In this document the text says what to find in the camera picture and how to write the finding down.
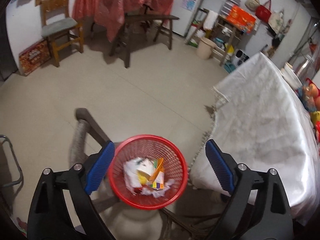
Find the wooden bench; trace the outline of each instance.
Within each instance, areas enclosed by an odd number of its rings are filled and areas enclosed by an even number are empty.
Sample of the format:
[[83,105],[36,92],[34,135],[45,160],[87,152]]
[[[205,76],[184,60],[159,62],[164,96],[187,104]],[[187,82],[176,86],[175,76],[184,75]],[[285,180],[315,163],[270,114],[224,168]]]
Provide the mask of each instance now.
[[[156,32],[156,36],[153,39],[153,41],[155,42],[159,36],[159,34],[163,34],[167,37],[169,37],[169,44],[168,44],[168,49],[172,49],[172,22],[173,20],[179,20],[178,17],[175,17],[173,15],[157,15],[157,14],[143,14],[143,15],[132,15],[132,16],[125,16],[124,19],[124,25],[121,27],[121,29],[118,31],[116,37],[114,38],[113,42],[112,42],[112,46],[111,46],[111,50],[109,53],[109,56],[113,56],[116,52],[116,46],[118,44],[118,41],[121,37],[121,35],[124,33],[124,27],[125,25],[128,25],[128,39],[126,42],[126,54],[125,54],[125,60],[124,60],[124,66],[125,68],[129,68],[130,67],[130,48],[131,48],[131,39],[132,39],[132,26],[135,22],[151,22],[154,20],[162,20],[161,25],[159,26],[157,32]],[[170,29],[169,29],[169,33],[165,33],[164,31],[162,31],[163,24],[165,20],[169,20],[170,21]]]

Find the red bag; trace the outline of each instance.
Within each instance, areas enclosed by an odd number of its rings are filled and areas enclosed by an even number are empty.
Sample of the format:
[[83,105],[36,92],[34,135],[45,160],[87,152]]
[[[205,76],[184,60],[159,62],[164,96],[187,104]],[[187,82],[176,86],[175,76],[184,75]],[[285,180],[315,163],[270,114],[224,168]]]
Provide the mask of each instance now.
[[264,5],[260,5],[256,10],[256,16],[265,23],[268,23],[271,16],[271,0],[267,1]]

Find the red plastic table cover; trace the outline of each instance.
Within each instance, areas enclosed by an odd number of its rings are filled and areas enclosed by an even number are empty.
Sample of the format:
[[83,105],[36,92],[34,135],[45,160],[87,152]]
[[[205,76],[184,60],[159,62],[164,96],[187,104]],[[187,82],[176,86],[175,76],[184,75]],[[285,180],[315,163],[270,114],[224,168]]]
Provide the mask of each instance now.
[[95,23],[106,27],[112,41],[124,24],[124,14],[148,5],[158,14],[169,15],[173,0],[75,0],[72,17],[80,20],[93,16]]

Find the colorful drawing on door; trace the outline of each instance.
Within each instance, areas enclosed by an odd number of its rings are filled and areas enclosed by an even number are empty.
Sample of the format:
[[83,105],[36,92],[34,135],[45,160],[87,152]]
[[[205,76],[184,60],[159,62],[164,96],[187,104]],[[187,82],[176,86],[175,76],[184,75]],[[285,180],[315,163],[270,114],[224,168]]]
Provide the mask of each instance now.
[[192,11],[193,8],[195,7],[196,0],[182,0],[181,7],[188,10]]

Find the white towel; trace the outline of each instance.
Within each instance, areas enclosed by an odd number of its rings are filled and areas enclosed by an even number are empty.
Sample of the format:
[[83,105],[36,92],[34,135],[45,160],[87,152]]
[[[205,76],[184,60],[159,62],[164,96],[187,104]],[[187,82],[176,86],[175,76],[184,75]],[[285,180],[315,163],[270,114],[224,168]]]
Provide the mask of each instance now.
[[218,15],[216,12],[214,11],[209,11],[209,14],[207,16],[207,18],[205,19],[204,23],[203,23],[203,28],[204,30],[212,30],[214,23],[216,22]]

